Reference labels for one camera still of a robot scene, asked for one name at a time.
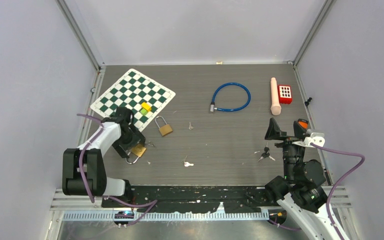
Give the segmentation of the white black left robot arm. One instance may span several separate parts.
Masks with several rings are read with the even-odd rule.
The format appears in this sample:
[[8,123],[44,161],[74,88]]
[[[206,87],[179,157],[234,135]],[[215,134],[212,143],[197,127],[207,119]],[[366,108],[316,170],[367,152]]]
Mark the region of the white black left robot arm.
[[103,158],[114,148],[127,161],[136,147],[144,146],[146,138],[134,125],[134,113],[127,107],[117,107],[103,119],[88,118],[98,123],[98,129],[78,147],[64,151],[62,191],[66,196],[88,196],[91,200],[114,196],[121,207],[128,207],[134,199],[129,181],[108,177]]

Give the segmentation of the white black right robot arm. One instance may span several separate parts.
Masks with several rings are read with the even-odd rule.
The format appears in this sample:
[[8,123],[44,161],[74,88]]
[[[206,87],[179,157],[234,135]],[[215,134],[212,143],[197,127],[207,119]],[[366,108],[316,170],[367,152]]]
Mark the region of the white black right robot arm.
[[336,222],[330,198],[322,185],[326,176],[322,164],[304,160],[307,148],[322,148],[325,135],[306,129],[294,121],[294,135],[282,131],[277,121],[269,120],[265,140],[276,140],[282,150],[283,176],[277,176],[265,185],[265,198],[271,205],[280,205],[311,240],[347,240],[343,227]]

